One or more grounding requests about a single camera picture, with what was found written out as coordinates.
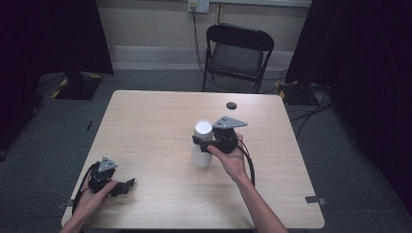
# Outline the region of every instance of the black folding chair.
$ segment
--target black folding chair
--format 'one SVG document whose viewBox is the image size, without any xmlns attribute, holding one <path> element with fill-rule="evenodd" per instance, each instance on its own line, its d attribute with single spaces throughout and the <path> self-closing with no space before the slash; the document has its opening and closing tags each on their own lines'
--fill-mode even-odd
<svg viewBox="0 0 412 233">
<path fill-rule="evenodd" d="M 275 46 L 273 39 L 258 29 L 221 23 L 209 27 L 206 40 L 202 91 L 205 91 L 209 72 L 212 78 L 213 74 L 219 74 L 255 82 L 255 93 L 258 93 L 267 62 Z M 217 43 L 213 53 L 211 41 Z"/>
</svg>

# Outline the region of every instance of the wooden table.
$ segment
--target wooden table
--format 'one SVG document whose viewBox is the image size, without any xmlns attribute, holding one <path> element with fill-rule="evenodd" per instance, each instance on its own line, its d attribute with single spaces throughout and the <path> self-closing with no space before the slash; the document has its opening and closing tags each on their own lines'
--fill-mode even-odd
<svg viewBox="0 0 412 233">
<path fill-rule="evenodd" d="M 110 197 L 86 228 L 254 228 L 221 162 L 214 157 L 202 169 L 190 161 L 194 125 L 222 116 L 248 122 L 235 130 L 254 161 L 257 190 L 280 220 L 288 228 L 322 228 L 319 204 L 305 200 L 315 192 L 279 96 L 137 90 L 113 94 L 72 198 L 87 168 L 103 156 L 119 164 L 114 179 L 137 183 Z M 67 208 L 62 224 L 70 216 Z"/>
</svg>

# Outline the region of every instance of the gray carpet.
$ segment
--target gray carpet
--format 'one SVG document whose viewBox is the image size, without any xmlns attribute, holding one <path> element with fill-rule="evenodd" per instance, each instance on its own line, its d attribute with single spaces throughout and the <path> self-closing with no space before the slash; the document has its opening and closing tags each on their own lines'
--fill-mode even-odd
<svg viewBox="0 0 412 233">
<path fill-rule="evenodd" d="M 46 75 L 41 83 L 58 76 Z M 282 74 L 267 72 L 265 77 L 278 79 Z M 55 87 L 48 88 L 58 81 L 39 87 L 45 91 L 37 115 L 17 135 L 7 149 L 7 159 L 0 163 L 0 232 L 57 232 L 61 228 L 63 211 L 55 206 L 70 198 L 115 90 L 200 91 L 202 74 L 194 70 L 116 71 L 113 77 L 105 76 L 91 101 L 52 99 Z M 209 91 L 254 92 L 249 82 L 222 77 L 215 77 L 215 82 L 219 85 L 207 84 Z M 264 81 L 260 92 L 276 94 L 274 84 Z M 290 118 L 314 109 L 287 106 Z M 295 132 L 303 120 L 293 125 Z M 412 232 L 411 217 L 379 170 L 353 146 L 348 126 L 335 108 L 311 116 L 297 141 L 317 195 L 328 202 L 322 206 L 326 226 L 310 232 Z"/>
</svg>

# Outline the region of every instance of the person's arm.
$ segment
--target person's arm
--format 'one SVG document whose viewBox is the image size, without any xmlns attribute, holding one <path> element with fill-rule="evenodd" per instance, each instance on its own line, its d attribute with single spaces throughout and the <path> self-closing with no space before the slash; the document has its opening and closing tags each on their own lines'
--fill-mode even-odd
<svg viewBox="0 0 412 233">
<path fill-rule="evenodd" d="M 86 221 L 99 209 L 100 205 L 104 202 L 107 194 L 112 190 L 118 181 L 112 180 L 107 183 L 99 192 L 93 193 L 88 189 L 88 184 L 83 186 L 83 194 L 77 205 L 75 213 L 64 224 L 60 233 L 78 233 L 82 230 Z"/>
<path fill-rule="evenodd" d="M 241 134 L 237 134 L 237 138 L 243 141 Z M 227 174 L 237 184 L 257 232 L 288 232 L 288 229 L 266 204 L 249 180 L 245 169 L 243 152 L 240 149 L 235 149 L 233 152 L 225 154 L 213 146 L 209 146 L 207 150 L 221 161 Z"/>
</svg>

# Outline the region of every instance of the electrical outlet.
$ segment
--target electrical outlet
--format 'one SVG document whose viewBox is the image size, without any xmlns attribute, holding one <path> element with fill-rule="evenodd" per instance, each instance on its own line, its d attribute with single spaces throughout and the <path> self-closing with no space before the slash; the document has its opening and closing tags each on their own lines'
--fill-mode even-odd
<svg viewBox="0 0 412 233">
<path fill-rule="evenodd" d="M 188 11 L 194 9 L 197 13 L 209 13 L 209 1 L 188 1 Z"/>
</svg>

